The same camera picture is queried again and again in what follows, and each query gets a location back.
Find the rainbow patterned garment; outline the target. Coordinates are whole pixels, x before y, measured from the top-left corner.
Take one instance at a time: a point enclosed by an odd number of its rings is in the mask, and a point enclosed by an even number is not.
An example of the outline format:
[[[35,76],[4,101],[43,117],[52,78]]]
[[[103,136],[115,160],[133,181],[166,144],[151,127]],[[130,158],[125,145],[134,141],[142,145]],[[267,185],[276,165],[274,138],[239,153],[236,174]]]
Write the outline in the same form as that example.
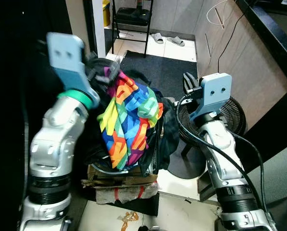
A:
[[[148,132],[161,119],[163,103],[152,88],[137,83],[123,71],[119,71],[107,93],[110,101],[97,120],[111,167],[122,171],[145,154]]]

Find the black clothes pile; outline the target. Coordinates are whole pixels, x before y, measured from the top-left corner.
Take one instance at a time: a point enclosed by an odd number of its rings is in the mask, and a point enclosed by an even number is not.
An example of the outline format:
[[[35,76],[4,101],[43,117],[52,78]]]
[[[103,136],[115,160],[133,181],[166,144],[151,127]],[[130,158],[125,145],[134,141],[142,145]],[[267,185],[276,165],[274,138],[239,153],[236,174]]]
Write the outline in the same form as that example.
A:
[[[134,167],[141,167],[141,171],[149,171],[150,173],[156,174],[159,169],[168,168],[170,156],[172,152],[176,151],[180,143],[179,129],[175,116],[175,102],[174,99],[163,97],[161,91],[153,88],[151,81],[141,72],[132,69],[123,72],[137,83],[142,83],[152,88],[158,100],[163,103],[161,119],[157,121],[157,125],[154,129],[148,132],[148,149],[135,165],[125,169],[130,170]],[[84,143],[84,164],[95,165],[105,171],[118,171],[111,167],[108,150],[100,132],[99,121],[97,120],[97,117],[103,114],[110,101],[110,96],[107,91],[108,90],[96,90],[100,97],[100,103],[97,108],[90,110],[90,117],[86,122],[85,130],[80,140]]]

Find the dark floor mat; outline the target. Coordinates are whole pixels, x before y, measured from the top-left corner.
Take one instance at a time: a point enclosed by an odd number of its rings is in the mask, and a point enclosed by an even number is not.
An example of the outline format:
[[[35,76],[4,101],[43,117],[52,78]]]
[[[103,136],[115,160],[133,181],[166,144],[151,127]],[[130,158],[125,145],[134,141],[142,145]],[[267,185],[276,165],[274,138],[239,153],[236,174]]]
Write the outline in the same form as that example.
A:
[[[160,90],[164,97],[179,100],[184,95],[183,74],[197,75],[196,62],[168,59],[127,51],[121,60],[122,70],[136,70],[150,80],[151,86]]]

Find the black floor fan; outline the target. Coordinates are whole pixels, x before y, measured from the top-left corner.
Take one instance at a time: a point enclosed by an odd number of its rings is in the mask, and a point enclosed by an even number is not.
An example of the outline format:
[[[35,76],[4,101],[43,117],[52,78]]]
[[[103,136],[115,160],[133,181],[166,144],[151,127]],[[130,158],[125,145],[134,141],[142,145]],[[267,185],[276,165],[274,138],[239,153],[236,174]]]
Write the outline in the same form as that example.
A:
[[[190,121],[189,116],[197,107],[197,102],[186,99],[185,105],[181,106],[180,110],[177,112],[178,121],[194,134],[198,132],[199,127]],[[229,99],[229,101],[222,106],[218,113],[218,117],[222,120],[226,129],[231,132],[240,136],[245,133],[247,122],[244,110],[234,98]],[[206,171],[206,165],[206,157],[201,151],[198,141],[181,130],[180,143],[177,150],[170,156],[168,172],[177,178],[195,179]]]

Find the yellow container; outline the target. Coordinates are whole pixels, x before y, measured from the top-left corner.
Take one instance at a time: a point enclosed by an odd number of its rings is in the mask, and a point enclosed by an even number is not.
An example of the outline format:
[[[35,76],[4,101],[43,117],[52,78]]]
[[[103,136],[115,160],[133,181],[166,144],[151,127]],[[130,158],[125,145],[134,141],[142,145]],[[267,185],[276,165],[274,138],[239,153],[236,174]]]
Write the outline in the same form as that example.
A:
[[[108,28],[111,25],[111,0],[103,0],[103,25]]]

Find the wooden cabinet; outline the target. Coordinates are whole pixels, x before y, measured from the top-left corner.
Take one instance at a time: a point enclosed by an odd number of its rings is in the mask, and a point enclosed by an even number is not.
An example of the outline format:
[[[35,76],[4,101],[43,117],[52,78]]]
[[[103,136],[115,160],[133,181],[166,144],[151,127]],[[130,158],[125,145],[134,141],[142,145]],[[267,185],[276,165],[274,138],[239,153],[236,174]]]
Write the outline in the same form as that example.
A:
[[[194,30],[198,75],[233,77],[231,95],[251,129],[287,93],[287,77],[234,0],[227,2],[225,29],[207,22],[212,5],[202,0]]]

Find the black metal rack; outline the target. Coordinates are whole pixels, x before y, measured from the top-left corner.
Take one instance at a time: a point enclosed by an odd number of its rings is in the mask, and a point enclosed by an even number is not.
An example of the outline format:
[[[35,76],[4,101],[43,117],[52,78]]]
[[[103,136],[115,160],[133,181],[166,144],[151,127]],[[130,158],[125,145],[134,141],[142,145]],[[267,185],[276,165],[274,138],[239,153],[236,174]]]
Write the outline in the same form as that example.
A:
[[[111,53],[114,53],[114,44],[116,39],[130,40],[134,42],[145,43],[145,48],[142,57],[147,56],[147,43],[150,35],[150,25],[153,12],[154,0],[136,0],[136,7],[121,7],[115,8],[115,0],[110,0],[111,3]],[[137,40],[131,38],[122,38],[119,36],[119,24],[132,26],[146,26],[145,40]]]

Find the black countertop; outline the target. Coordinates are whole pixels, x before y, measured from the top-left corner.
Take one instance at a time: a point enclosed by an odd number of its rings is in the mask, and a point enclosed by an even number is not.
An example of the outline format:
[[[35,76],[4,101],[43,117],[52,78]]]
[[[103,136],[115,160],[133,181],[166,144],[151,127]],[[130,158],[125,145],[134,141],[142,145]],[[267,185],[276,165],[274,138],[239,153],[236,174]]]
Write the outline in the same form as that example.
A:
[[[287,73],[287,34],[256,0],[234,0],[279,67]]]

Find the brown cardboard box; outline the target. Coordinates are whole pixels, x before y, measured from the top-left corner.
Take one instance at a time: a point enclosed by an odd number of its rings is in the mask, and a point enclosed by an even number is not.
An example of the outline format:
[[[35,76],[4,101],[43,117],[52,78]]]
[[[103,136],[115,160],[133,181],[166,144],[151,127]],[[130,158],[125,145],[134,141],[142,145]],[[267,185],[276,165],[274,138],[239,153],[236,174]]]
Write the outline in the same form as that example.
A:
[[[87,177],[80,182],[84,187],[122,187],[145,185],[157,180],[157,174],[141,171],[141,167],[134,167],[124,171],[105,171],[95,165],[89,165]]]

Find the grey bundle with red tape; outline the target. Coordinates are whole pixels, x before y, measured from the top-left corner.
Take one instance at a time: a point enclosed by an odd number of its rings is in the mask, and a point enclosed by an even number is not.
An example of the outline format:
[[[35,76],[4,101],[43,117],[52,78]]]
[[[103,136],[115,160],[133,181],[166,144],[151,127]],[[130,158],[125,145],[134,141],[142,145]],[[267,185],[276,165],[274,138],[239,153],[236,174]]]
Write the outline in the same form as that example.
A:
[[[130,185],[121,187],[94,187],[98,204],[126,203],[136,199],[148,199],[159,190],[157,183]]]

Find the orange scrap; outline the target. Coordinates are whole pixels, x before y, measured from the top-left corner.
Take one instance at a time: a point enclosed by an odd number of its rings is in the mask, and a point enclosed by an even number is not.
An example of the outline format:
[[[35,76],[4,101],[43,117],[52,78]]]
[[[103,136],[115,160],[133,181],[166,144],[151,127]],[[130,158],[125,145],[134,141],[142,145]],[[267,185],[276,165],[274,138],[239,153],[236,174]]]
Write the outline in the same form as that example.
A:
[[[119,216],[117,219],[121,220],[122,222],[120,231],[126,231],[126,229],[128,228],[129,222],[138,221],[139,215],[137,212],[134,212],[134,211],[133,212],[126,211],[126,213],[123,216]]]

